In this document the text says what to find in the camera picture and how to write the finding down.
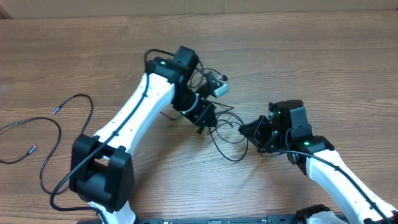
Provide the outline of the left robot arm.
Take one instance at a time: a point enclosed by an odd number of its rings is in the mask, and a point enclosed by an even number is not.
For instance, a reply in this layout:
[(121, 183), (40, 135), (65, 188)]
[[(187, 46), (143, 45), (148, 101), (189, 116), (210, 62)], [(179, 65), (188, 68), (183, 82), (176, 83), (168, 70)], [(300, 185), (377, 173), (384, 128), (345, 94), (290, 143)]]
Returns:
[(101, 223), (134, 223), (128, 200), (134, 186), (132, 157), (155, 117), (168, 105), (200, 129), (215, 127), (207, 100), (228, 92), (224, 75), (205, 73), (194, 50), (181, 46), (167, 58), (145, 59), (134, 94), (94, 136), (78, 136), (72, 147), (70, 189), (90, 204)]

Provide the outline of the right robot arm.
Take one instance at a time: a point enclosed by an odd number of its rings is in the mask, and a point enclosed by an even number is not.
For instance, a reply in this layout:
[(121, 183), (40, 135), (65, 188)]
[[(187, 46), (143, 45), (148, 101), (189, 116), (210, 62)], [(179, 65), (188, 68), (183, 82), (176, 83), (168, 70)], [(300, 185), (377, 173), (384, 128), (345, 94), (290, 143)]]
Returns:
[(333, 199), (349, 223), (397, 223), (397, 209), (349, 169), (329, 140), (313, 134), (303, 101), (269, 103), (269, 111), (269, 116), (239, 128), (259, 153), (287, 155)]

